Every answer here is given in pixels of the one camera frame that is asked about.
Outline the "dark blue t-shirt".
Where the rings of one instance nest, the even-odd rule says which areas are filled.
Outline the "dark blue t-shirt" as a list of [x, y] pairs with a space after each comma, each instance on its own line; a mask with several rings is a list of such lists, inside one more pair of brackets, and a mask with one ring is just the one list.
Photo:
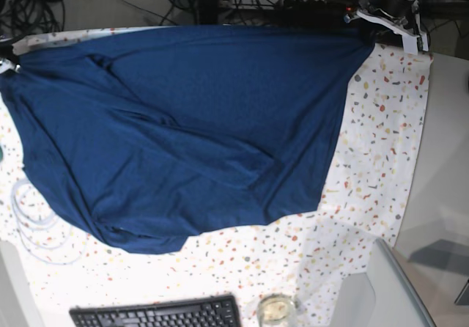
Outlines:
[[316, 210], [373, 48], [354, 29], [148, 29], [24, 54], [1, 96], [26, 176], [60, 218], [166, 254]]

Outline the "terrazzo patterned tablecloth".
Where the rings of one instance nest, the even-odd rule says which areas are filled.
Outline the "terrazzo patterned tablecloth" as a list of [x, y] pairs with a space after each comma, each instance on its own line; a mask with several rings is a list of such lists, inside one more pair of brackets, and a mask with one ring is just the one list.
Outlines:
[[[144, 30], [47, 34], [18, 49], [21, 57]], [[70, 326], [75, 306], [231, 293], [242, 324], [255, 326], [257, 304], [280, 293], [300, 302], [301, 325], [329, 324], [341, 283], [366, 269], [374, 241], [396, 242], [424, 128], [431, 57], [373, 46], [347, 86], [317, 209], [204, 232], [166, 254], [109, 246], [60, 218], [26, 176], [21, 139], [1, 96], [1, 240], [17, 250], [45, 323]]]

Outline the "black computer keyboard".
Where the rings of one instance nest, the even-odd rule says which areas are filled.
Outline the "black computer keyboard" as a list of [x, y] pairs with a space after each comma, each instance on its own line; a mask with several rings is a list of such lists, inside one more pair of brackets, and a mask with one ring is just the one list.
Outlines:
[[241, 327], [233, 295], [160, 304], [71, 309], [75, 326]]

